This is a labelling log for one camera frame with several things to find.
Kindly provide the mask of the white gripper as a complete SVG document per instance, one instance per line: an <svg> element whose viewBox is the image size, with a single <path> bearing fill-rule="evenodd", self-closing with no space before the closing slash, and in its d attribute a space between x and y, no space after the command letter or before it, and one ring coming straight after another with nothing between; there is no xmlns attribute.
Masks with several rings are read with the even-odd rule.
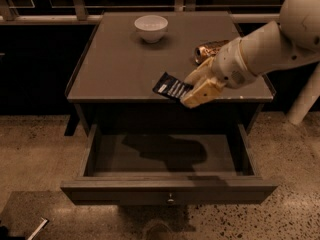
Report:
<svg viewBox="0 0 320 240"><path fill-rule="evenodd" d="M241 38L236 38L225 44L215 58L209 57L185 78L185 83L194 86L181 98L185 107L195 108L213 101L225 86L239 89L256 80L245 63L241 41Z"/></svg>

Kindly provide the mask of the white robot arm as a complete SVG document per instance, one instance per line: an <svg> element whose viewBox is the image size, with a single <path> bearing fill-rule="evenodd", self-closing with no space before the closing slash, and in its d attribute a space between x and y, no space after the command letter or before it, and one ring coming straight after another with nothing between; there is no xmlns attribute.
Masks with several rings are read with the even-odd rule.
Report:
<svg viewBox="0 0 320 240"><path fill-rule="evenodd" d="M194 108L225 88L239 89L263 74L293 69L320 59L320 0L285 0L278 21L236 38L186 78L193 89L181 103Z"/></svg>

